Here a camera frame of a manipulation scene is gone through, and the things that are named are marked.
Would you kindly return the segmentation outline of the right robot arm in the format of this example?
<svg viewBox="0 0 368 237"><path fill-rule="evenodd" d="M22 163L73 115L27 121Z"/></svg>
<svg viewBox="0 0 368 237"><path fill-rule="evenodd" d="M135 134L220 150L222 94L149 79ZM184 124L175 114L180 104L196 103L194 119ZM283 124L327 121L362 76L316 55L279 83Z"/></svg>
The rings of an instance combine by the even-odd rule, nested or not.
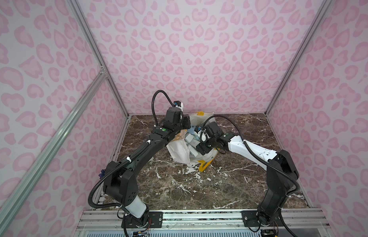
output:
<svg viewBox="0 0 368 237"><path fill-rule="evenodd" d="M269 150L253 144L233 132L225 133L216 122L194 129L200 143L196 149L207 154L212 149L235 153L260 165L266 171L267 191L258 205L254 221L268 226L274 221L289 196L300 189L299 173L289 152Z"/></svg>

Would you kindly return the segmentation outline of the white rectangular digital clock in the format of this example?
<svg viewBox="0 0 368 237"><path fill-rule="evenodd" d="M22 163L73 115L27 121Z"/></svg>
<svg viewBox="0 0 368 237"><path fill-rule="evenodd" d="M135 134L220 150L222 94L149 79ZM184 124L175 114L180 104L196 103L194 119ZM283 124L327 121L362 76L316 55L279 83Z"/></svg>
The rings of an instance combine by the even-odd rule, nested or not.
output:
<svg viewBox="0 0 368 237"><path fill-rule="evenodd" d="M201 152L199 152L198 149L196 148L197 145L199 145L200 141L196 140L193 134L187 133L185 136L185 142L190 152L190 157L192 159L195 159L195 158L200 159L201 157L203 157Z"/></svg>

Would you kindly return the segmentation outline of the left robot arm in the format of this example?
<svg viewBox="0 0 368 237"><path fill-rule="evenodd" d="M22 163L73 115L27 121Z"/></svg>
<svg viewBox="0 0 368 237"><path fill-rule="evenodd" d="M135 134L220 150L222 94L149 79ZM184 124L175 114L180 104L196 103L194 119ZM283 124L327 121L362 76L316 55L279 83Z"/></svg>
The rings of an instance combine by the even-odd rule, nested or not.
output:
<svg viewBox="0 0 368 237"><path fill-rule="evenodd" d="M146 141L121 162L111 162L104 174L103 192L118 202L139 226L148 220L148 207L138 197L137 175L147 162L165 148L184 128L190 128L190 118L179 107L170 107L162 125L158 125Z"/></svg>

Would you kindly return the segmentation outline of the white canvas bag yellow handles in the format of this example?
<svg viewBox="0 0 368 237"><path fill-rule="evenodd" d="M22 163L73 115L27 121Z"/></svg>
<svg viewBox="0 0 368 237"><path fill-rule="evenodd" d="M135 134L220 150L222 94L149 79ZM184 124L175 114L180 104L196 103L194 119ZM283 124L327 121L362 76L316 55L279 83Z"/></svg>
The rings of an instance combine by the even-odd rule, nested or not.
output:
<svg viewBox="0 0 368 237"><path fill-rule="evenodd" d="M203 172L212 163L219 153L218 150L211 149L210 152L204 155L201 154L196 148L200 144L200 139L194 131L196 126L201 126L212 115L212 113L203 111L190 114L191 128L181 130L167 145L170 156L175 162L186 165L199 163L200 167L198 170L200 172Z"/></svg>

